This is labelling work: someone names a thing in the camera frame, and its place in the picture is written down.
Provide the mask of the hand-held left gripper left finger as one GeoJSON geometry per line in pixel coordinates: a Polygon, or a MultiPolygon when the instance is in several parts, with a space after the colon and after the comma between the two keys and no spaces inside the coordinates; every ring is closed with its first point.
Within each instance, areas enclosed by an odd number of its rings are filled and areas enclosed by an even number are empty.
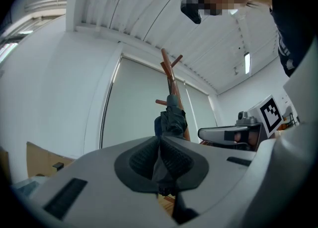
{"type": "Polygon", "coordinates": [[[89,152],[58,171],[32,195],[37,215],[60,228],[174,228],[152,181],[157,138],[89,152]]]}

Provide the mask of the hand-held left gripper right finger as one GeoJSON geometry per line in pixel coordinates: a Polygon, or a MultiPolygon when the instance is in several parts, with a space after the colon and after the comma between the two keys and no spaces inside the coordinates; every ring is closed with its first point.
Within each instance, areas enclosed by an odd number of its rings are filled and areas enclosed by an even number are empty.
{"type": "Polygon", "coordinates": [[[207,147],[162,137],[161,156],[176,185],[174,217],[161,224],[256,224],[259,207],[253,198],[259,180],[253,152],[207,147]]]}

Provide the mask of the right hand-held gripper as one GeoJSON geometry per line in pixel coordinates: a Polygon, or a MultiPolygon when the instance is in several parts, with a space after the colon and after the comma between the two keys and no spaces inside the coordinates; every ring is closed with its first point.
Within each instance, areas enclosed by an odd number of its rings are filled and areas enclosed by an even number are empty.
{"type": "Polygon", "coordinates": [[[275,136],[275,132],[282,124],[283,117],[272,95],[247,111],[238,113],[235,126],[201,128],[198,130],[198,137],[203,141],[221,145],[234,145],[235,134],[238,132],[257,132],[258,142],[251,148],[256,151],[261,142],[275,136]]]}

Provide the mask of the person's right hand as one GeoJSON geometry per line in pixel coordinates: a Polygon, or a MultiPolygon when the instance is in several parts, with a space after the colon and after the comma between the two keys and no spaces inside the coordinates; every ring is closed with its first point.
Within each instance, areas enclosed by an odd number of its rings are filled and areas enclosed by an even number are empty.
{"type": "Polygon", "coordinates": [[[257,132],[236,132],[234,141],[236,143],[247,143],[250,146],[255,146],[258,142],[258,136],[257,132]]]}

